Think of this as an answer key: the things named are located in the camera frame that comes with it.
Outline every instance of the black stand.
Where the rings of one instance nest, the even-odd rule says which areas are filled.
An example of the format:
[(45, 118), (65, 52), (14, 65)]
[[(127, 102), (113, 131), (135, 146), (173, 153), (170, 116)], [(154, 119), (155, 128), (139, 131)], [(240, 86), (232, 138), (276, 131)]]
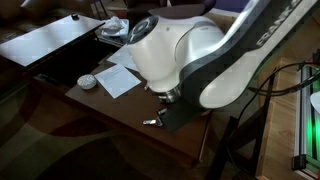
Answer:
[[(268, 84), (269, 91), (272, 89), (273, 82), (274, 76), (270, 78)], [(232, 159), (242, 171), (252, 177), (255, 176), (270, 99), (271, 97), (267, 96), (264, 105), (239, 127), (239, 119), (230, 117), (230, 121), (207, 174), (207, 180), (220, 179), (227, 160), (230, 161)], [(236, 152), (253, 140), (255, 140), (255, 146), (250, 159), (247, 159)]]

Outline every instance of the small white object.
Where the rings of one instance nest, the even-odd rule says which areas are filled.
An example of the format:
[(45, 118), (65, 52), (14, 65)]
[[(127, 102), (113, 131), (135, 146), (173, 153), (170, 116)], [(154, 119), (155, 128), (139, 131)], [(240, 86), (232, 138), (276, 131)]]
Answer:
[(108, 28), (108, 22), (110, 20), (105, 20), (105, 25), (102, 26), (101, 35), (104, 37), (126, 37), (129, 32), (129, 20), (120, 19), (121, 28), (120, 29), (110, 29)]
[(120, 30), (122, 29), (121, 21), (118, 17), (113, 16), (111, 19), (105, 21), (103, 29), (106, 30)]
[(97, 80), (93, 75), (86, 74), (81, 76), (77, 83), (82, 89), (91, 89), (97, 84)]
[(310, 96), (310, 101), (313, 108), (320, 113), (320, 91), (315, 92)]

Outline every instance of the black cable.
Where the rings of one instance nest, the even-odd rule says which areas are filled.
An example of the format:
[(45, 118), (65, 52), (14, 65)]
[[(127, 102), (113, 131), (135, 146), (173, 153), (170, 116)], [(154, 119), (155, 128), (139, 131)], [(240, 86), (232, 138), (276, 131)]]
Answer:
[[(290, 87), (290, 88), (287, 88), (287, 89), (284, 89), (284, 90), (279, 90), (279, 91), (268, 91), (268, 90), (263, 90), (262, 88), (264, 87), (264, 85), (271, 79), (271, 77), (273, 75), (275, 75), (276, 73), (278, 73), (279, 71), (285, 69), (285, 68), (288, 68), (288, 67), (292, 67), (292, 66), (299, 66), (299, 69), (301, 69), (303, 66), (305, 65), (308, 65), (308, 64), (317, 64), (317, 63), (314, 63), (314, 62), (302, 62), (302, 63), (293, 63), (293, 64), (288, 64), (288, 65), (285, 65), (285, 66), (282, 66), (278, 69), (275, 69), (264, 81), (263, 83), (260, 85), (260, 87), (257, 89), (257, 88), (253, 88), (253, 87), (249, 87), (248, 89), (253, 91), (254, 92), (254, 95), (252, 96), (252, 98), (247, 102), (247, 104), (243, 107), (242, 111), (240, 112), (240, 115), (238, 117), (238, 121), (240, 121), (243, 113), (245, 112), (245, 110), (248, 108), (248, 106), (251, 104), (251, 102), (255, 99), (255, 97), (257, 97), (257, 95), (264, 95), (264, 96), (267, 96), (268, 94), (263, 94), (261, 92), (265, 92), (265, 93), (273, 93), (272, 96), (282, 96), (282, 95), (285, 95), (285, 94), (288, 94), (288, 93), (292, 93), (293, 90), (294, 92), (295, 91), (298, 91), (304, 87), (306, 87), (307, 85), (311, 84), (313, 81), (315, 81), (314, 79), (317, 79), (317, 78), (320, 78), (320, 71), (318, 71), (317, 73), (315, 73), (312, 77), (310, 77), (309, 79), (303, 81), (302, 83), (299, 83), (298, 85), (295, 85), (293, 87), (295, 87), (293, 89), (293, 87)], [(230, 150), (229, 150), (229, 141), (230, 139), (232, 138), (233, 136), (233, 133), (235, 132), (236, 129), (234, 129), (229, 137), (229, 140), (227, 142), (227, 152), (228, 152), (228, 155), (230, 157), (230, 160), (232, 161), (232, 164), (234, 166), (234, 169), (236, 171), (236, 174), (237, 176), (242, 179), (242, 177), (240, 176), (240, 174), (238, 173), (237, 171), (237, 165), (236, 163), (234, 162), (233, 158), (232, 158), (232, 155), (230, 153)]]
[(230, 160), (231, 160), (231, 162), (232, 162), (234, 171), (236, 172), (238, 178), (239, 178), (239, 179), (242, 179), (242, 177), (241, 177), (240, 174), (238, 173), (238, 167), (237, 167), (237, 165), (236, 165), (236, 162), (234, 162), (234, 160), (233, 160), (233, 158), (232, 158), (232, 155), (231, 155), (231, 153), (230, 153), (230, 150), (229, 150), (229, 141), (230, 141), (230, 139), (231, 139), (231, 137), (232, 137), (232, 135), (233, 135), (233, 133), (234, 133), (235, 131), (236, 131), (236, 128), (234, 128), (234, 129), (232, 130), (232, 132), (231, 132), (231, 134), (230, 134), (230, 137), (229, 137), (229, 139), (228, 139), (228, 142), (227, 142), (227, 152), (228, 152), (229, 158), (230, 158)]
[[(314, 62), (302, 62), (302, 63), (293, 63), (293, 64), (288, 64), (285, 65), (283, 67), (280, 67), (279, 69), (277, 69), (276, 71), (274, 71), (267, 79), (269, 79), (272, 75), (274, 75), (275, 73), (281, 71), (282, 69), (291, 67), (291, 66), (296, 66), (299, 65), (301, 67), (301, 65), (307, 65), (307, 64), (316, 64), (319, 65), (318, 63), (314, 63)], [(277, 90), (277, 91), (271, 91), (271, 94), (267, 94), (267, 90), (263, 90), (261, 88), (257, 89), (254, 87), (249, 87), (248, 89), (250, 91), (253, 91), (254, 93), (257, 93), (258, 95), (263, 95), (263, 96), (282, 96), (285, 94), (289, 94), (289, 93), (294, 93), (296, 91), (299, 91), (301, 89), (303, 89), (304, 87), (310, 85), (311, 83), (313, 83), (314, 81), (316, 81), (318, 78), (320, 78), (320, 71), (317, 71), (315, 74), (313, 74), (311, 77), (309, 77), (307, 80), (304, 80), (303, 82), (294, 85), (292, 87), (283, 89), (283, 90)]]

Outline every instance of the white robotic arm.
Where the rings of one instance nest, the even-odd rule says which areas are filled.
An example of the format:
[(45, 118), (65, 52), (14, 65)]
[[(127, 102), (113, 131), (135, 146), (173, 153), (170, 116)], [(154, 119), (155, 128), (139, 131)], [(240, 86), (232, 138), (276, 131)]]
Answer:
[(223, 107), (240, 97), (276, 47), (319, 4), (251, 0), (226, 35), (204, 17), (151, 16), (137, 24), (128, 49), (150, 88), (162, 98), (174, 97), (162, 118), (167, 129), (176, 130), (203, 109)]

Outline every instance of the carpet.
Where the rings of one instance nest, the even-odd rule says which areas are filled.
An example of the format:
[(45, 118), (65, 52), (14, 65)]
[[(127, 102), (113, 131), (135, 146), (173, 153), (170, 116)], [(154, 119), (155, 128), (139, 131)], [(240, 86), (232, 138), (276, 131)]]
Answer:
[(27, 86), (0, 104), (0, 179), (204, 179), (86, 112)]

